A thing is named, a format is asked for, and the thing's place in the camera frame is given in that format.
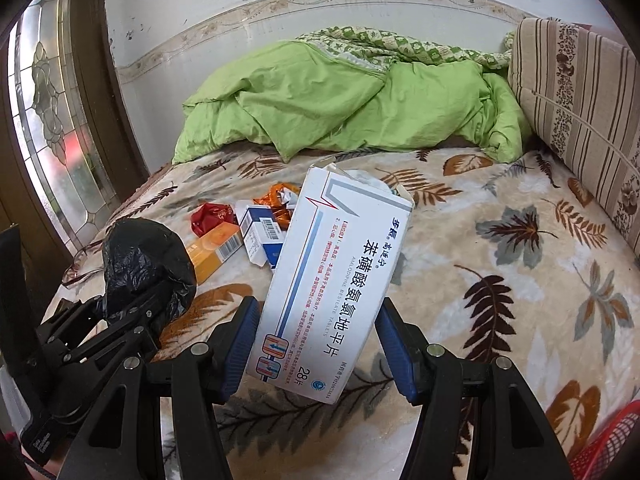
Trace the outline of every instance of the leaf pattern bedspread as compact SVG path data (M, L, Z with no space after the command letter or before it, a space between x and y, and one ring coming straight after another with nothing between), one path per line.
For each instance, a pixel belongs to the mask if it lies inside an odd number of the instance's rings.
M301 183L326 155L306 150L285 165L271 147L232 144L176 166L119 217L162 222L189 244L189 216L201 203L233 203L261 196L275 182ZM343 169L403 184L417 204L388 290L404 319L459 356L487 362L508 355L565 453L575 456L640 385L640 270L597 202L551 153L530 152L510 165L474 148L363 149L337 158ZM93 244L67 279L101 265L100 243ZM205 339L243 296L263 300L270 279L269 269L238 251L164 330L156 358ZM96 272L65 296L86 300L103 291ZM459 465L468 460L473 409L463 407ZM246 376L215 412L236 479L311 480L398 478L419 410L398 394L373 332L336 404ZM165 466L168 478L179 478L170 414L163 399Z

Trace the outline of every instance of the green blanket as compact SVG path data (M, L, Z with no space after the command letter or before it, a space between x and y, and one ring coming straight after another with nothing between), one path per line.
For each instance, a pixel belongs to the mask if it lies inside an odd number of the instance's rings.
M287 162L303 148L414 150L453 134L511 162L530 128L489 72L509 61L369 28L281 41L216 70L187 99L174 163L241 139L273 143Z

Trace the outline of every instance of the orange wrapper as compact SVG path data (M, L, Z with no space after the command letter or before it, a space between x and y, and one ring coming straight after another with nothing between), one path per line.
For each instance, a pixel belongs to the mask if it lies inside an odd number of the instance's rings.
M265 196L254 198L254 203L259 205L268 205L273 211L275 221L282 230L286 231L289 228L289 223L291 222L291 211L289 211L286 204L283 204L280 200L280 192L282 192L283 189L289 189L296 195L300 194L300 188L295 184L279 182L278 184L271 186L269 188L269 192Z

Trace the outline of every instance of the pillow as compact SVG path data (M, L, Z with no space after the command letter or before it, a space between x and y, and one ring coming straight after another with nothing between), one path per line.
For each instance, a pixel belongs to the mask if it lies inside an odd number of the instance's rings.
M578 25L527 18L508 75L533 130L640 256L640 70L633 53Z

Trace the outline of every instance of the barcode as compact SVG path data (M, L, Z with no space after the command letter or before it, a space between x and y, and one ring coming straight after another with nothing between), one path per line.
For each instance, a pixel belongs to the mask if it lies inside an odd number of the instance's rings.
M240 232L242 233L242 236L244 236L246 232L249 230L249 226L251 225L251 222L252 222L251 213L247 211L244 214L244 220L242 220L242 225L240 226Z
M235 253L242 245L242 238L238 233L234 234L229 240L218 247L216 251L220 257L220 261L224 262L229 256Z
M264 226L264 232L267 233L269 240L280 240L280 227L276 230L276 225L271 218L260 218L260 222Z

